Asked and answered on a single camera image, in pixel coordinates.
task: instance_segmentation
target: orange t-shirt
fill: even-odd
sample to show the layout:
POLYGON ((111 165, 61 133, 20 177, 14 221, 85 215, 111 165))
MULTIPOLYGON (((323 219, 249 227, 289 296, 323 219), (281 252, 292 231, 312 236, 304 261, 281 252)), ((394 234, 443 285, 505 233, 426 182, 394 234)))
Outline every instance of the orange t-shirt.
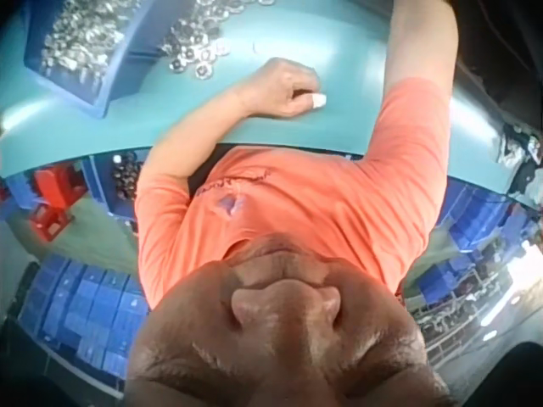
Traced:
POLYGON ((169 176, 138 184, 139 273, 154 308, 184 276, 235 243, 273 232, 347 259, 394 293, 428 244, 446 187, 449 98, 411 78, 383 101, 359 162, 239 147, 193 199, 169 176))

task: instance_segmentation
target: teal table surface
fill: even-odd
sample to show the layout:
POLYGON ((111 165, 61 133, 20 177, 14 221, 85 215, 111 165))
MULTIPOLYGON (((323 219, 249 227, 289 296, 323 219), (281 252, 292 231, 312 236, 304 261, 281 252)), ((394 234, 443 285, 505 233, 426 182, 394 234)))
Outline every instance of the teal table surface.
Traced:
MULTIPOLYGON (((115 100, 96 120, 34 82, 23 65, 25 29, 14 18, 0 41, 0 176, 61 160, 152 146, 191 109, 271 57, 316 69, 326 108, 295 120, 254 118, 225 142, 323 148, 364 154, 383 96, 389 22, 347 2, 313 0, 252 6, 224 24, 232 53, 207 81, 173 75, 165 59, 141 91, 115 100)), ((450 176, 504 193, 516 169, 496 163, 499 125, 460 85, 451 102, 450 176)))

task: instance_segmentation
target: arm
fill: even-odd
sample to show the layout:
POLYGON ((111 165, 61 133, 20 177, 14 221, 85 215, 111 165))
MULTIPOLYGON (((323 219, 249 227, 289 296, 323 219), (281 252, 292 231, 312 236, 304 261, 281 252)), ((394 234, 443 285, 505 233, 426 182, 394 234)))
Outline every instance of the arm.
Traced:
POLYGON ((455 15, 445 0, 395 0, 383 106, 366 157, 366 228, 395 289, 428 245, 447 182, 455 15))
POLYGON ((449 0, 395 0, 385 94, 404 79, 416 77, 450 95, 457 49, 458 29, 449 0))
MULTIPOLYGON (((313 70, 273 59, 174 125, 151 150, 137 184, 138 269, 152 308, 165 294, 165 273, 180 255, 179 238, 188 211, 187 179, 210 156, 215 145, 240 120, 252 114, 290 117, 313 109, 310 94, 319 84, 313 70)), ((191 270, 175 270, 188 273, 191 270)))
POLYGON ((313 70, 283 59, 272 59, 248 80, 226 90, 174 125, 151 150, 142 176, 167 175, 187 188, 187 178, 202 165, 215 145, 242 119, 252 114, 292 117, 313 109, 317 92, 313 70))

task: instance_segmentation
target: hand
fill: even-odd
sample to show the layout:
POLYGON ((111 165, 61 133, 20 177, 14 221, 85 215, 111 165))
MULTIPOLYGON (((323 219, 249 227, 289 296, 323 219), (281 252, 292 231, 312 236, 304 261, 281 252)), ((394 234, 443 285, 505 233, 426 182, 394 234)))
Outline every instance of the hand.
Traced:
POLYGON ((287 59, 270 59, 234 87, 247 115, 294 117, 324 105, 316 72, 287 59))

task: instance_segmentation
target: shirt sleeve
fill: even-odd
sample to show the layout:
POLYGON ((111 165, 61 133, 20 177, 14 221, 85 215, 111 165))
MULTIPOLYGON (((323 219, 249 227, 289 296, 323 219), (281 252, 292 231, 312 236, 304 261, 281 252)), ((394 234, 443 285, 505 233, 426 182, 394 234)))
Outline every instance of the shirt sleeve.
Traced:
POLYGON ((411 78, 390 89, 359 167, 373 255, 393 291, 428 246, 445 196, 450 138, 450 98, 432 81, 411 78))
POLYGON ((187 188, 171 176, 142 177, 137 184, 138 269, 151 309, 165 293, 163 273, 176 252, 189 201, 187 188))

